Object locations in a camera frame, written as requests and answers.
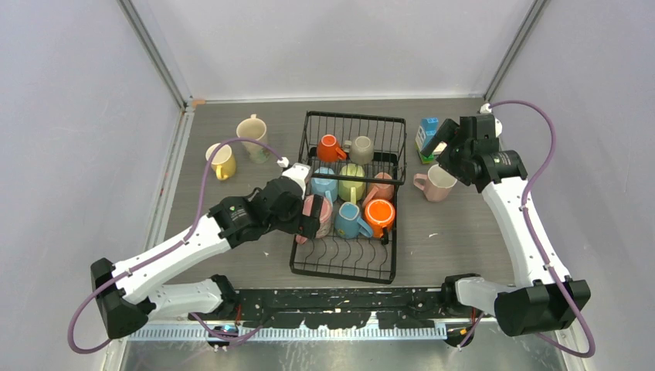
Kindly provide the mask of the light blue mug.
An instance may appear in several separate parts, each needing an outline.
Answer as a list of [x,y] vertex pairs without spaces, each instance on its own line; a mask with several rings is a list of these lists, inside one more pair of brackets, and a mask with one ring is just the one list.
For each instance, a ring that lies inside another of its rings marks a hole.
[[333,205],[338,198],[338,180],[321,178],[317,175],[334,175],[334,171],[331,168],[320,167],[314,171],[314,176],[311,178],[311,193],[323,196]]

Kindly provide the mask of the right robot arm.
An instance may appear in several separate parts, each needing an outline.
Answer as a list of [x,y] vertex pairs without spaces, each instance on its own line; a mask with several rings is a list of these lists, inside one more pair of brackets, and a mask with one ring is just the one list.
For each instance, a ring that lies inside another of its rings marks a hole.
[[465,186],[475,186],[490,207],[509,253],[514,272],[511,286],[483,279],[479,274],[446,277],[441,286],[441,307],[451,317],[470,308],[497,319],[509,336],[568,328],[574,308],[591,298],[586,281],[575,280],[554,251],[531,195],[528,174],[520,155],[503,151],[491,114],[446,119],[423,149],[444,143],[437,165]]

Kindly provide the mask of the yellow mug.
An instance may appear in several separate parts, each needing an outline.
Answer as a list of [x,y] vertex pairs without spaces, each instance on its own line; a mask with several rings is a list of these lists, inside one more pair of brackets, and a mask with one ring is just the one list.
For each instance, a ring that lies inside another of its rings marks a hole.
[[236,157],[230,145],[224,145],[211,159],[211,168],[220,181],[227,180],[236,174]]

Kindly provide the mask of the blue mug front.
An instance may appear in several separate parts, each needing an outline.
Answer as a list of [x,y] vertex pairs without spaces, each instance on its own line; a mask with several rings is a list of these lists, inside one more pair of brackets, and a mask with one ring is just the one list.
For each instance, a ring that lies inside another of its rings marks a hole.
[[359,207],[350,202],[341,204],[334,219],[334,229],[336,234],[344,239],[373,237],[372,228],[364,221]]

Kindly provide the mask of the orange mug front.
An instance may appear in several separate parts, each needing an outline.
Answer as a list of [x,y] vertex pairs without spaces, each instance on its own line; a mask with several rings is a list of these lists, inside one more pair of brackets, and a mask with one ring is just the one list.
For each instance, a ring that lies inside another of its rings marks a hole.
[[365,207],[365,221],[372,228],[374,238],[382,238],[392,231],[396,211],[392,203],[386,199],[372,199]]

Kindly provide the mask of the cream floral tall mug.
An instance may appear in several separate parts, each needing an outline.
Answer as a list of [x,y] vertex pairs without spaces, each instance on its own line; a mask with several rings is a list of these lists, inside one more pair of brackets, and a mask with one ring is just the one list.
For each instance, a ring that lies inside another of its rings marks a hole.
[[[239,138],[253,139],[263,144],[268,143],[266,123],[256,114],[251,114],[249,118],[241,121],[237,125],[236,134]],[[261,164],[268,160],[270,156],[268,149],[248,141],[243,141],[242,144],[251,161]]]

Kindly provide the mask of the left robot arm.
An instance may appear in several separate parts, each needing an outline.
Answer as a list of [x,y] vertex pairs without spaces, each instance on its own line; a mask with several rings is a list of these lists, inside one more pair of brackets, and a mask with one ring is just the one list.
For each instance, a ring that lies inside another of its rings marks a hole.
[[237,300],[225,277],[195,284],[169,285],[168,280],[274,230],[314,237],[318,219],[302,213],[309,178],[309,167],[296,163],[263,189],[224,198],[187,230],[136,257],[92,263],[92,287],[108,338],[123,338],[151,319],[185,312],[231,318]]

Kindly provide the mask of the pink round mug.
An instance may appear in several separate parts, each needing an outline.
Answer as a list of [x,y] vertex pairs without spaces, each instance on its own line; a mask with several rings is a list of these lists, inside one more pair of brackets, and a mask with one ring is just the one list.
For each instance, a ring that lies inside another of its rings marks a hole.
[[333,211],[333,206],[331,201],[324,196],[309,195],[304,201],[303,214],[305,216],[310,216],[312,210],[320,206],[320,212],[318,213],[319,226],[317,232],[315,233],[314,239],[320,239],[328,235],[331,230],[331,215]]

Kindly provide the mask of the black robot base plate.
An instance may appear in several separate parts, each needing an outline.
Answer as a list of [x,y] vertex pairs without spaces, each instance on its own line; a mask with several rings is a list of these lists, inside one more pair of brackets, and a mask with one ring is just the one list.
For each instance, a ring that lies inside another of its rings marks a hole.
[[265,328],[428,328],[438,320],[471,324],[479,310],[448,307],[439,288],[241,289],[205,321],[234,321]]

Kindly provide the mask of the pink faceted mug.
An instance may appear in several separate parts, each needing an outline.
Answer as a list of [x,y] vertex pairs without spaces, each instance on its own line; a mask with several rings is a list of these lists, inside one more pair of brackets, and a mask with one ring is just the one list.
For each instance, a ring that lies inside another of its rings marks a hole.
[[457,179],[439,165],[432,165],[426,173],[413,176],[413,185],[433,203],[443,201],[456,184]]

